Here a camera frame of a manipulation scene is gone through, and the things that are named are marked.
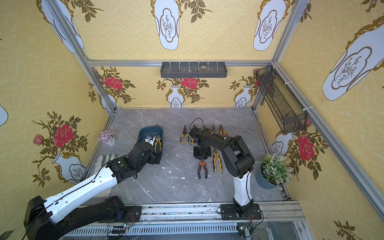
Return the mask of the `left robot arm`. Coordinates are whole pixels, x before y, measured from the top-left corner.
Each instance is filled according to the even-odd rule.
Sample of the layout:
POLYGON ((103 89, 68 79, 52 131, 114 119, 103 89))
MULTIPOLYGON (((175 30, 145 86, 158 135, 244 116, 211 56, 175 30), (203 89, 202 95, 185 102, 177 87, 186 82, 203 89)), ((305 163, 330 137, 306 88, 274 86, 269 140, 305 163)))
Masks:
POLYGON ((82 207, 95 195, 126 179, 137 177, 146 164, 159 164, 163 149, 160 142, 136 143, 128 155, 108 161, 96 174, 57 195, 28 202, 24 219, 29 240, 58 240, 65 234, 99 221, 124 221, 130 214, 119 197, 82 207))

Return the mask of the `yellow black striped pliers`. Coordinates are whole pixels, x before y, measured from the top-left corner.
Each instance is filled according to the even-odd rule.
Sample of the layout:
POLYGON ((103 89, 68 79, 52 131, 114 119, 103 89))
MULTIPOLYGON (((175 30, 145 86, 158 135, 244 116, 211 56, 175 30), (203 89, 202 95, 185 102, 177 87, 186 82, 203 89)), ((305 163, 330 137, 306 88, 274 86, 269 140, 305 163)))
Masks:
POLYGON ((180 139, 180 141, 181 141, 181 145, 184 144, 184 138, 186 138, 186 140, 187 140, 187 144, 188 144, 189 141, 190 141, 190 138, 189 138, 189 135, 188 135, 188 131, 187 131, 187 127, 186 127, 186 126, 184 126, 184 128, 183 128, 183 132, 182 132, 182 135, 181 135, 181 139, 180 139))

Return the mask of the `yellow wide handle pliers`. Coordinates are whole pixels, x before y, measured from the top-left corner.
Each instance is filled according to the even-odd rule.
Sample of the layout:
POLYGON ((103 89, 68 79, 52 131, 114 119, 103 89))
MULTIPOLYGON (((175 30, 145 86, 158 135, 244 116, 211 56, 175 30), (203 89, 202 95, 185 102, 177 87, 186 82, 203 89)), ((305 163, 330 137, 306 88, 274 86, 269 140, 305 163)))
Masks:
POLYGON ((217 149, 214 149, 213 166, 215 173, 217 172, 217 169, 219 169, 221 173, 223 172, 222 162, 220 159, 219 151, 217 149))

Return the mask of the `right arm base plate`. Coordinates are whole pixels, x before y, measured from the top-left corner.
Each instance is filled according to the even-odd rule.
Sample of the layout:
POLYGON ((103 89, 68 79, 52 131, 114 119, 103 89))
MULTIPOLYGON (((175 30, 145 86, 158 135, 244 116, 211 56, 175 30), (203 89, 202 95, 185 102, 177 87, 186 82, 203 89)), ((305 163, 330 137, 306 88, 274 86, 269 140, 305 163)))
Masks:
POLYGON ((222 204, 220 205, 220 213, 222 220, 261 220, 262 213, 258 204, 253 202, 245 206, 238 204, 222 204))

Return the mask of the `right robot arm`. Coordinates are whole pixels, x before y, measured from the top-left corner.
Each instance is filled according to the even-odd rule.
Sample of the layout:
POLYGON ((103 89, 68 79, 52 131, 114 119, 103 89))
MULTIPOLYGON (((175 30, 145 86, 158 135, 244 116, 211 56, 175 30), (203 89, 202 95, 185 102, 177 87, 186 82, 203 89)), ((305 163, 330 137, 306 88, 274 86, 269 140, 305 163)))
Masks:
POLYGON ((245 215, 254 207, 251 194, 251 175, 255 158, 241 136, 226 137, 205 128, 190 129, 190 138, 197 144, 194 157, 199 167, 205 167, 205 160, 211 156, 211 148, 222 154, 228 172, 234 177, 234 205, 239 215, 245 215))

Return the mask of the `yellow pliers silver head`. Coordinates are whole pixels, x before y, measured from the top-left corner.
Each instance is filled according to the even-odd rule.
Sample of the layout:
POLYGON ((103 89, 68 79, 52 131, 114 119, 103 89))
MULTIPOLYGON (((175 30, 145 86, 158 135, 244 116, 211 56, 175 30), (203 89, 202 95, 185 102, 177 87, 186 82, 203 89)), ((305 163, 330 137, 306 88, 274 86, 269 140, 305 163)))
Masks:
POLYGON ((159 133, 156 135, 154 148, 156 153, 162 150, 162 138, 159 133))

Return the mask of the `teal plastic storage box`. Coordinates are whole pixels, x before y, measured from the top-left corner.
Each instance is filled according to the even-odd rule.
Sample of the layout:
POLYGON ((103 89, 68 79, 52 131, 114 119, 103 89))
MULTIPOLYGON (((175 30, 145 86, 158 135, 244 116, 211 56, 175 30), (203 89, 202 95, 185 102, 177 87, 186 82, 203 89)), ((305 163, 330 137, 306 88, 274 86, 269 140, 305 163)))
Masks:
POLYGON ((146 142, 152 146, 152 159, 154 164, 159 164, 163 154, 164 130, 159 125, 144 127, 139 131, 138 143, 146 142))

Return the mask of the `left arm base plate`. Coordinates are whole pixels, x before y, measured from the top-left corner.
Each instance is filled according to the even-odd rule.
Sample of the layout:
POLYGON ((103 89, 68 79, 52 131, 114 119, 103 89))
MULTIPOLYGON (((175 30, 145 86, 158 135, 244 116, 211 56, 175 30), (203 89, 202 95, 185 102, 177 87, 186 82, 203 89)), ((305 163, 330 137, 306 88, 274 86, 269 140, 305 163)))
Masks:
POLYGON ((142 206, 126 206, 118 211, 117 215, 107 223, 139 223, 142 214, 142 206))

